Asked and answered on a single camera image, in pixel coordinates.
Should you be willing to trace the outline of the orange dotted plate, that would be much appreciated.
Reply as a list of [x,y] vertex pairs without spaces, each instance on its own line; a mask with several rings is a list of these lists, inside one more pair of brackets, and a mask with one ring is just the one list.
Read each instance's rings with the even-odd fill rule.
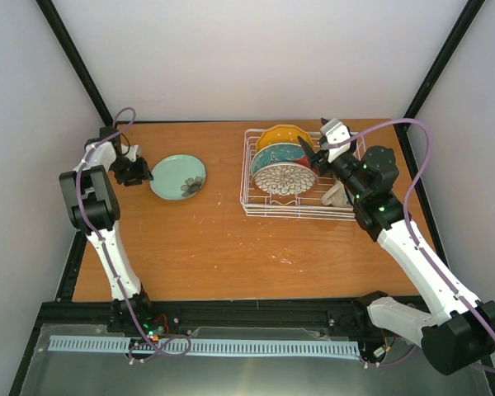
[[299,144],[299,137],[311,148],[314,142],[310,135],[296,125],[275,125],[264,130],[260,138],[255,143],[256,151],[260,151],[267,146],[279,143]]

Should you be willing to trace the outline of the red teal patterned plate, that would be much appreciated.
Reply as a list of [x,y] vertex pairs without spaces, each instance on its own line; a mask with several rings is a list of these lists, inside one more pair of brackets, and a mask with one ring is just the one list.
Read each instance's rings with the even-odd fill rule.
[[305,155],[300,144],[278,143],[271,144],[259,150],[251,161],[251,174],[254,175],[262,168],[274,163],[293,162]]

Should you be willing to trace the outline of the white bottom plate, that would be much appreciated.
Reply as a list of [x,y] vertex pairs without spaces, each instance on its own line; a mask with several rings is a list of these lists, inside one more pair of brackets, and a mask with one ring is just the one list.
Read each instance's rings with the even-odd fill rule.
[[317,175],[298,163],[276,163],[262,168],[252,179],[259,190],[268,194],[296,196],[314,187]]

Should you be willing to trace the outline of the cream dragon mug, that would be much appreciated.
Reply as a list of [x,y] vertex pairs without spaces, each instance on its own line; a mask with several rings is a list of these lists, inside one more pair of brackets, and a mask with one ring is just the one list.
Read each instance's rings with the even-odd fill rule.
[[321,202],[325,206],[333,207],[350,207],[350,201],[344,189],[344,185],[337,181],[328,191],[321,197]]

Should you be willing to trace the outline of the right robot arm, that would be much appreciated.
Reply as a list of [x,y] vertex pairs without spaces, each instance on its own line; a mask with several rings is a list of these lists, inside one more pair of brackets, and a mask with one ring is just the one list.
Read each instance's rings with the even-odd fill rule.
[[420,348],[443,375],[469,365],[495,373],[495,302],[483,302],[465,287],[418,231],[408,199],[393,192],[399,175],[394,151],[376,145],[355,155],[356,140],[386,126],[351,134],[331,119],[321,128],[319,150],[298,139],[309,166],[342,184],[360,228],[398,263],[427,306],[421,311],[380,295],[365,305],[370,323]]

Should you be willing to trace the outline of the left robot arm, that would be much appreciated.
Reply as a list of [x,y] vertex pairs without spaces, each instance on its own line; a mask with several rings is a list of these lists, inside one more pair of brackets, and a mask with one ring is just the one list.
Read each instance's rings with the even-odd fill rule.
[[138,145],[123,144],[114,126],[100,128],[89,139],[85,154],[71,171],[59,175],[59,185],[72,226],[94,247],[111,288],[111,308],[135,331],[146,332],[155,312],[142,282],[134,273],[120,236],[120,205],[109,173],[118,184],[136,186],[153,175]]

